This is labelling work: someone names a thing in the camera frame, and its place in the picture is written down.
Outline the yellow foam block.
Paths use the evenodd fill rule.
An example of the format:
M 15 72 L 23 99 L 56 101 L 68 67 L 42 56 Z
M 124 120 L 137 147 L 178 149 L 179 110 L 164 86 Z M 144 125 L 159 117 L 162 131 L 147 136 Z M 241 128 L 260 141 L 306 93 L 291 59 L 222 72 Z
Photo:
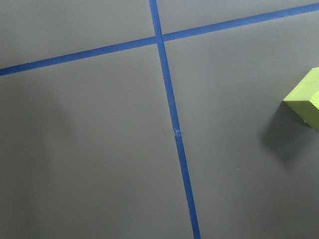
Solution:
M 305 123 L 319 130 L 319 68 L 312 68 L 283 99 Z

